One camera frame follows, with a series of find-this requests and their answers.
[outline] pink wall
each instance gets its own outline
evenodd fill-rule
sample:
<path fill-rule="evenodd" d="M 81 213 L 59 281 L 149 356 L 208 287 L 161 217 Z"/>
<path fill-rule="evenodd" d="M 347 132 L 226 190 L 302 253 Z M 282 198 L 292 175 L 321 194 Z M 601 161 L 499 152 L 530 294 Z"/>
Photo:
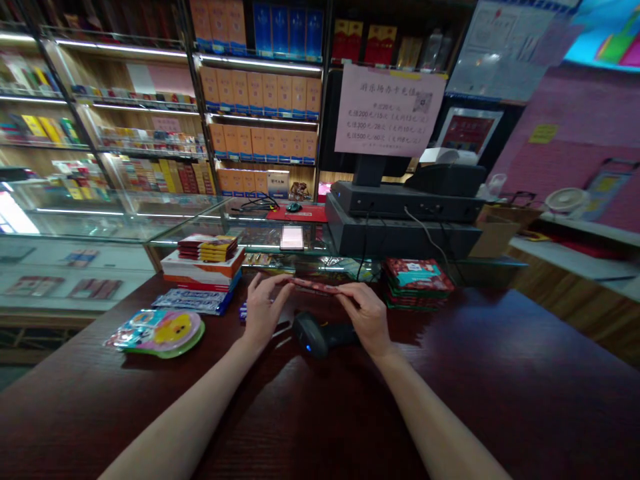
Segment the pink wall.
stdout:
<path fill-rule="evenodd" d="M 559 126 L 555 138 L 528 143 L 546 123 Z M 640 161 L 639 76 L 563 65 L 540 82 L 491 175 L 507 174 L 503 191 L 532 191 L 544 200 L 560 188 L 585 188 L 611 157 Z M 640 171 L 598 222 L 640 232 L 639 207 Z"/>

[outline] shelf light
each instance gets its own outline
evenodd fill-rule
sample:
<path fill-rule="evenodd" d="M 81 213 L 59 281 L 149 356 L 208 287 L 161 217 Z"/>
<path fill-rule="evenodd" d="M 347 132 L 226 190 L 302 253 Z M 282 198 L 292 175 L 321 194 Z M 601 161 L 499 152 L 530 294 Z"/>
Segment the shelf light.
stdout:
<path fill-rule="evenodd" d="M 36 209 L 36 211 L 44 211 L 49 213 L 88 213 L 90 215 L 124 215 L 124 213 L 121 212 L 96 212 L 90 210 Z"/>
<path fill-rule="evenodd" d="M 144 49 L 144 48 L 134 48 L 134 47 L 122 47 L 120 45 L 106 45 L 104 43 L 93 43 L 93 42 L 83 42 L 76 40 L 62 40 L 56 39 L 55 42 L 58 45 L 71 45 L 74 47 L 89 47 L 89 48 L 97 48 L 102 50 L 116 50 L 116 51 L 126 51 L 132 53 L 148 53 L 150 55 L 164 55 L 165 57 L 182 57 L 187 58 L 187 54 L 184 52 L 171 51 L 171 50 L 156 50 L 156 49 Z"/>
<path fill-rule="evenodd" d="M 294 123 L 296 125 L 317 125 L 316 122 L 302 122 L 296 120 L 280 120 L 280 119 L 264 119 L 256 117 L 241 117 L 240 115 L 220 115 L 219 113 L 210 113 L 210 117 L 231 118 L 235 120 L 254 120 L 254 121 L 266 121 L 272 123 Z"/>
<path fill-rule="evenodd" d="M 35 41 L 35 38 L 28 35 L 12 35 L 10 33 L 0 33 L 0 40 Z"/>
<path fill-rule="evenodd" d="M 150 113 L 175 113 L 177 115 L 200 115 L 198 112 L 185 112 L 185 111 L 179 111 L 179 110 L 148 109 L 148 108 L 142 108 L 142 107 L 122 107 L 120 105 L 107 105 L 105 103 L 94 103 L 93 106 L 94 107 L 100 107 L 100 108 L 110 108 L 110 109 L 115 109 L 115 110 L 143 111 L 143 112 L 150 112 Z"/>
<path fill-rule="evenodd" d="M 265 62 L 265 61 L 259 61 L 259 60 L 243 60 L 238 58 L 211 57 L 209 55 L 201 55 L 200 58 L 202 60 L 238 63 L 240 65 L 256 65 L 258 67 L 271 67 L 271 68 L 280 68 L 280 69 L 288 69 L 288 70 L 304 70 L 304 71 L 314 71 L 314 72 L 322 71 L 322 68 L 320 67 L 308 67 L 305 65 L 296 65 L 294 63 L 277 63 L 277 62 Z"/>
<path fill-rule="evenodd" d="M 11 100 L 11 101 L 30 101 L 34 103 L 55 103 L 56 105 L 66 105 L 67 102 L 64 100 L 50 100 L 50 99 L 41 99 L 36 98 L 32 99 L 29 97 L 6 97 L 4 95 L 0 96 L 0 100 Z"/>

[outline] pink paper sign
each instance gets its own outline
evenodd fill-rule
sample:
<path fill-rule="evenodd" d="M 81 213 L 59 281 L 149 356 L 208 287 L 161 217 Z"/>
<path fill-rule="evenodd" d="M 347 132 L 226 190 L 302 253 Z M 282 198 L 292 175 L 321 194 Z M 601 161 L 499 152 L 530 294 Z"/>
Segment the pink paper sign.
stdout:
<path fill-rule="evenodd" d="M 433 133 L 445 79 L 346 64 L 335 151 L 419 157 Z"/>
<path fill-rule="evenodd" d="M 151 117 L 153 122 L 153 128 L 162 131 L 182 132 L 180 122 L 177 119 L 171 117 Z"/>

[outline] glass display case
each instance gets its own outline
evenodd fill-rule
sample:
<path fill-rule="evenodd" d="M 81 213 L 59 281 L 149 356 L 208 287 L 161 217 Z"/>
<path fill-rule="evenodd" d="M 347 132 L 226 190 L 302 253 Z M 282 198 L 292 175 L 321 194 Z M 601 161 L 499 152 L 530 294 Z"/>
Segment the glass display case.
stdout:
<path fill-rule="evenodd" d="M 145 247 L 222 197 L 105 191 L 76 200 L 38 181 L 0 192 L 0 315 L 88 320 L 156 273 Z"/>

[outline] red mat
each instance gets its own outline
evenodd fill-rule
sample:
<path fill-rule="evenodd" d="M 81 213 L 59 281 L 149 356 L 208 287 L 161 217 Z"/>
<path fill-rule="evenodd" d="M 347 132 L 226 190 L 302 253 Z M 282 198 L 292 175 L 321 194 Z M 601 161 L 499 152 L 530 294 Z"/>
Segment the red mat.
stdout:
<path fill-rule="evenodd" d="M 293 213 L 287 211 L 286 205 L 280 204 L 280 208 L 270 211 L 267 218 L 268 220 L 327 222 L 324 205 L 303 205 L 302 210 Z"/>

